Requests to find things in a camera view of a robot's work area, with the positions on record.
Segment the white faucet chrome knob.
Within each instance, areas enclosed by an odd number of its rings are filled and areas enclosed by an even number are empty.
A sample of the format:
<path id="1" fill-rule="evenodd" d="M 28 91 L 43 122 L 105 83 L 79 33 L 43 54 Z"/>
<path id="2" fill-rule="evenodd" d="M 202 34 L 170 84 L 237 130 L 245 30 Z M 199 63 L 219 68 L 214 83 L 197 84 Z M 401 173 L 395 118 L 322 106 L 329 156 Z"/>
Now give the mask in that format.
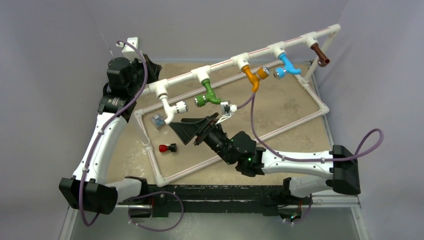
<path id="1" fill-rule="evenodd" d="M 175 115 L 184 114 L 188 111 L 189 108 L 187 103 L 183 100 L 171 106 L 168 102 L 168 96 L 166 94 L 160 95 L 159 100 L 161 101 L 162 107 L 165 111 L 166 119 L 164 120 L 164 122 L 167 125 L 169 125 L 173 121 Z"/>

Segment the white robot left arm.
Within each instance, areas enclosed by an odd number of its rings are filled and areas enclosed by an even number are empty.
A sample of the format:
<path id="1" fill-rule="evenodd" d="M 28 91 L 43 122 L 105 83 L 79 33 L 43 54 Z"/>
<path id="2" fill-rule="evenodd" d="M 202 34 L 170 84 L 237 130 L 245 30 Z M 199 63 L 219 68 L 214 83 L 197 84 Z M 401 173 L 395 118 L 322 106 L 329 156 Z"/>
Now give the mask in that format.
<path id="1" fill-rule="evenodd" d="M 149 199 L 144 178 L 127 176 L 123 180 L 107 183 L 112 154 L 136 104 L 133 103 L 117 117 L 114 114 L 134 99 L 145 76 L 148 83 L 153 83 L 158 80 L 162 69 L 147 54 L 143 57 L 146 67 L 141 60 L 130 61 L 125 57 L 108 62 L 108 81 L 102 90 L 93 135 L 77 169 L 70 178 L 62 178 L 58 187 L 73 209 L 80 208 L 80 195 L 85 211 L 104 215 L 110 214 L 116 204 L 127 199 L 138 205 Z"/>

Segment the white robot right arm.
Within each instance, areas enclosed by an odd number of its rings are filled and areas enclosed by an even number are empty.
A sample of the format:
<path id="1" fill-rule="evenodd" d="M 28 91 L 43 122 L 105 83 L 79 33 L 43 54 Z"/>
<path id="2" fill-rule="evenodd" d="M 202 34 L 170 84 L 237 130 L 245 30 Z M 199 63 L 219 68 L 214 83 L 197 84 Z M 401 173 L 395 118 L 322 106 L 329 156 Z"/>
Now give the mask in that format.
<path id="1" fill-rule="evenodd" d="M 288 204 L 310 194 L 333 190 L 356 196 L 361 193 L 358 160 L 342 145 L 321 152 L 271 151 L 260 147 L 245 131 L 228 137 L 218 113 L 203 118 L 182 118 L 169 123 L 184 145 L 205 143 L 221 160 L 247 177 L 277 173 L 303 174 L 283 181 L 280 196 Z"/>

